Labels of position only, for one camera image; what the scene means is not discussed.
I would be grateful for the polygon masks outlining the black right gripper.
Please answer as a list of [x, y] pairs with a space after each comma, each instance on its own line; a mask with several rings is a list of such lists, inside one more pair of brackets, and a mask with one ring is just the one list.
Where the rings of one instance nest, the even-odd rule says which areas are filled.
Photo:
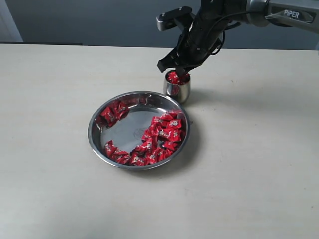
[[227, 26], [227, 20], [223, 19], [225, 15], [225, 1], [202, 0], [191, 28], [181, 43], [158, 60], [159, 71], [163, 73], [175, 68], [178, 77], [184, 77], [192, 67], [201, 65], [214, 51], [216, 40]]

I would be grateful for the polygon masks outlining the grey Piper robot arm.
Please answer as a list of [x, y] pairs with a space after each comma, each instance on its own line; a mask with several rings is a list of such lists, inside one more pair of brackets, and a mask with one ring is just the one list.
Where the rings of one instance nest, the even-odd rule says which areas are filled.
[[157, 16], [159, 31], [181, 30], [176, 47], [157, 67], [161, 72], [174, 68], [178, 76], [201, 66], [216, 55], [225, 41], [225, 32], [241, 24], [265, 27], [273, 24], [319, 31], [317, 0], [202, 0], [197, 14], [182, 6]]

